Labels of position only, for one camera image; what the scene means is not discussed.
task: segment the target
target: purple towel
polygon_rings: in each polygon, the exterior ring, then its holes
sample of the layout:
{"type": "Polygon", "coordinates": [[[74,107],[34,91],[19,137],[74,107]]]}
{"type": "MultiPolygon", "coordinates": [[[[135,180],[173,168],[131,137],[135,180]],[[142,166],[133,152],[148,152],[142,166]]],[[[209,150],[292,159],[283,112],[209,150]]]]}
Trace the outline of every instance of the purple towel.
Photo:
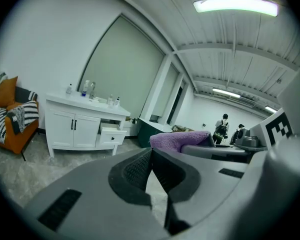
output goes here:
{"type": "Polygon", "coordinates": [[[150,144],[151,148],[180,152],[183,145],[198,145],[209,136],[209,131],[159,133],[150,137],[150,144]]]}

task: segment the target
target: fluorescent light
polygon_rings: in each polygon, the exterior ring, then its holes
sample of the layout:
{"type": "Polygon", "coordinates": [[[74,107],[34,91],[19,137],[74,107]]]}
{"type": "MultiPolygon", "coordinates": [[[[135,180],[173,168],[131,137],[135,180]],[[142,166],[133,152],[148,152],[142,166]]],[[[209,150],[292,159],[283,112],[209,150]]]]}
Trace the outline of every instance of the fluorescent light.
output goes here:
{"type": "Polygon", "coordinates": [[[218,10],[245,10],[271,16],[278,15],[278,5],[262,0],[202,0],[193,3],[198,13],[218,10]]]}
{"type": "Polygon", "coordinates": [[[213,88],[212,91],[214,91],[216,93],[226,94],[226,95],[230,95],[230,96],[233,96],[233,97],[236,97],[236,98],[240,98],[239,94],[235,94],[233,92],[229,92],[229,91],[226,91],[226,90],[220,90],[220,89],[213,88]]]}
{"type": "Polygon", "coordinates": [[[272,113],[276,113],[278,111],[278,110],[275,110],[274,108],[269,107],[269,106],[265,106],[265,109],[271,111],[272,113]]]}

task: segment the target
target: white bottle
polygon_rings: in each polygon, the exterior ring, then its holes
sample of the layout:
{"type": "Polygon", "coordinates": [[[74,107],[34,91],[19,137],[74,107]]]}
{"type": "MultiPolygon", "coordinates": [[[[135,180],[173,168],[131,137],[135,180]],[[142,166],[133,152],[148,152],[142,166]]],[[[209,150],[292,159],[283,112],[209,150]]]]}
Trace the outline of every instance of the white bottle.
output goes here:
{"type": "Polygon", "coordinates": [[[67,94],[71,94],[71,92],[72,92],[72,83],[70,83],[70,85],[66,89],[67,94]]]}
{"type": "Polygon", "coordinates": [[[115,102],[114,102],[114,107],[119,107],[119,105],[120,105],[120,100],[119,100],[119,98],[120,97],[118,97],[116,100],[115,100],[115,102]]]}
{"type": "Polygon", "coordinates": [[[109,96],[109,98],[108,98],[108,100],[107,100],[107,104],[108,105],[111,105],[112,104],[112,102],[113,102],[113,96],[112,96],[112,94],[109,96]]]}
{"type": "Polygon", "coordinates": [[[82,96],[85,97],[86,94],[87,94],[87,91],[88,91],[88,87],[89,87],[89,82],[90,80],[85,80],[85,83],[84,83],[84,86],[83,86],[83,89],[82,89],[82,96]]]}

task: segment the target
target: sofa leg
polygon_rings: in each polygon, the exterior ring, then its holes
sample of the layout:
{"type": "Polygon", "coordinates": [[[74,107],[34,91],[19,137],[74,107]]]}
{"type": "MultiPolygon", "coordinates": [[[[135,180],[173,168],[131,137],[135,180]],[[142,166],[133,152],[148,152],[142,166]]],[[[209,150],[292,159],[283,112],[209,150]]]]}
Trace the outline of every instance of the sofa leg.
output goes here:
{"type": "Polygon", "coordinates": [[[21,151],[21,155],[22,155],[23,160],[27,161],[26,158],[25,158],[25,155],[24,155],[24,153],[22,151],[21,151]]]}

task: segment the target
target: marble floor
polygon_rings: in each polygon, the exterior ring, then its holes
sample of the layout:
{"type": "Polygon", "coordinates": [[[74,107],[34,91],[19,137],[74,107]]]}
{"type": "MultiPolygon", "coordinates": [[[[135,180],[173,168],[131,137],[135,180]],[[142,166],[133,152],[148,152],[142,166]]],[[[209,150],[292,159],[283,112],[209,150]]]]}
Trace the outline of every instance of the marble floor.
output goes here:
{"type": "MultiPolygon", "coordinates": [[[[117,154],[139,148],[136,139],[125,139],[123,144],[118,146],[117,154]]],[[[75,167],[109,157],[111,153],[111,150],[55,150],[55,157],[51,158],[46,135],[35,134],[24,151],[26,161],[21,155],[15,155],[0,147],[0,184],[6,195],[24,207],[40,190],[75,167]]],[[[151,195],[153,215],[164,225],[167,194],[153,171],[148,178],[146,193],[151,195]]]]}

